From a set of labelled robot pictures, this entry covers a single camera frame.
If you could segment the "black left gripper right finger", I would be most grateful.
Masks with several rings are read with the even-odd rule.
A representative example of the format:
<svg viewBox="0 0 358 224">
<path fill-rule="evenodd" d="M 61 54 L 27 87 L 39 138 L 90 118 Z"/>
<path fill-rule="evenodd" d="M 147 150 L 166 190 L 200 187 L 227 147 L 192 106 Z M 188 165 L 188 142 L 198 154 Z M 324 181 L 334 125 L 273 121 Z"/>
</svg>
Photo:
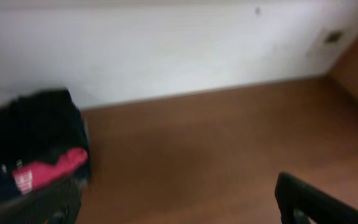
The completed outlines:
<svg viewBox="0 0 358 224">
<path fill-rule="evenodd" d="M 358 224 L 358 210 L 287 172 L 278 175 L 275 198 L 284 224 Z"/>
</svg>

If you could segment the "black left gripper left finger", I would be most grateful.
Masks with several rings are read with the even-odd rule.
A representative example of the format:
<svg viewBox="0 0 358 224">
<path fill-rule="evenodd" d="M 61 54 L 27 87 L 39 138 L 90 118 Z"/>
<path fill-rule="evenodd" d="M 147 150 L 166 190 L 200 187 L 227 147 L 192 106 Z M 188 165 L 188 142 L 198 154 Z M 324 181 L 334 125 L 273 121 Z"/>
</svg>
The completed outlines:
<svg viewBox="0 0 358 224">
<path fill-rule="evenodd" d="M 3 223 L 71 223 L 81 208 L 81 190 L 76 179 L 67 177 L 30 193 L 11 206 L 0 209 Z"/>
</svg>

